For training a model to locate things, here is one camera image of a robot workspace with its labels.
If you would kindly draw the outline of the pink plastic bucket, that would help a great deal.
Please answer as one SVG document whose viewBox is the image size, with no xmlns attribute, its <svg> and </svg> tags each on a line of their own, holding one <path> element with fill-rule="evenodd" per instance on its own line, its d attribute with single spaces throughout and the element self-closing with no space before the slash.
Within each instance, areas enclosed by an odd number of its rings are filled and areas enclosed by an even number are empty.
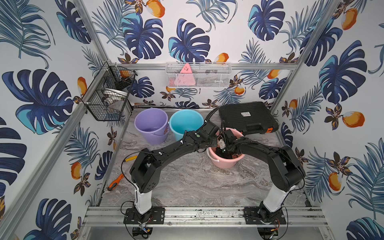
<svg viewBox="0 0 384 240">
<path fill-rule="evenodd" d="M 221 145 L 224 144 L 224 141 L 219 137 L 219 143 L 217 147 L 208 148 L 206 154 L 211 162 L 220 169 L 229 169 L 232 168 L 238 161 L 242 160 L 245 155 L 233 153 L 231 155 L 224 154 L 221 149 Z"/>
</svg>

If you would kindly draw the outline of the teal plastic bucket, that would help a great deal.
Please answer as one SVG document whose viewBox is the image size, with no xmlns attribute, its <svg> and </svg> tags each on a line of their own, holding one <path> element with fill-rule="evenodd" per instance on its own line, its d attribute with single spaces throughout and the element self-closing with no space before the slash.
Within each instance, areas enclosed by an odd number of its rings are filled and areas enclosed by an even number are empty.
<svg viewBox="0 0 384 240">
<path fill-rule="evenodd" d="M 175 140 L 181 140 L 185 131 L 196 131 L 204 124 L 203 116 L 194 110 L 180 110 L 175 112 L 170 120 L 169 126 L 175 135 Z"/>
</svg>

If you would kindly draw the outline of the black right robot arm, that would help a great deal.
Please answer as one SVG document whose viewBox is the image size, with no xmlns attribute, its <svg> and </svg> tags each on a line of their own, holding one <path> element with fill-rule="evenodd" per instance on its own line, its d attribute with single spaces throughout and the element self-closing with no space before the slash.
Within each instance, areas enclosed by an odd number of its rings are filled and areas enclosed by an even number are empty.
<svg viewBox="0 0 384 240">
<path fill-rule="evenodd" d="M 247 155 L 268 164 L 272 187 L 261 202 L 259 216 L 276 215 L 281 210 L 287 196 L 305 178 L 304 169 L 289 146 L 270 147 L 246 137 L 237 138 L 226 130 L 219 135 L 216 154 L 221 157 Z"/>
</svg>

